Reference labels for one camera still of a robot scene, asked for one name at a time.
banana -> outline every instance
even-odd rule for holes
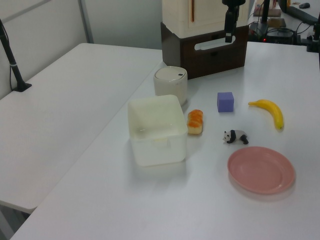
[[[258,101],[250,101],[248,104],[249,106],[256,106],[267,110],[273,116],[275,127],[279,130],[283,129],[284,117],[281,109],[274,102],[266,99],[260,99]]]

orange pastry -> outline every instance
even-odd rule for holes
[[[201,110],[195,109],[188,114],[188,133],[189,134],[200,134],[203,128],[203,116],[204,113]]]

purple block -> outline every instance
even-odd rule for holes
[[[232,92],[218,92],[216,105],[218,112],[233,112],[235,99]]]

cream cabinet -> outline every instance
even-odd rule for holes
[[[228,7],[222,0],[162,0],[162,22],[179,38],[221,31]],[[248,24],[249,0],[240,6],[237,27]]]

toy panda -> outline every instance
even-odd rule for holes
[[[227,143],[227,144],[231,144],[233,143],[235,140],[241,140],[243,142],[243,144],[248,144],[248,140],[247,140],[247,134],[244,131],[240,131],[240,130],[231,130],[231,131],[224,131],[224,138],[223,140]]]

